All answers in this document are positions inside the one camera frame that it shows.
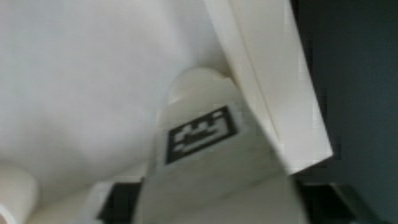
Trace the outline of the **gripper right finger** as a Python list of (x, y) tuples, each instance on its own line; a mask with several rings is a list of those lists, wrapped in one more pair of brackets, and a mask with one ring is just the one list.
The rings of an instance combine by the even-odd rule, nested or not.
[(310, 224), (380, 224), (380, 218), (348, 185), (296, 183)]

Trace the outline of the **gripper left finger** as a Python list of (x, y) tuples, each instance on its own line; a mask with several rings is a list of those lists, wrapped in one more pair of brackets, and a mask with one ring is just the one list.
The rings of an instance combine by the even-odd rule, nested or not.
[(81, 224), (133, 224), (140, 189), (140, 182), (106, 182), (93, 187)]

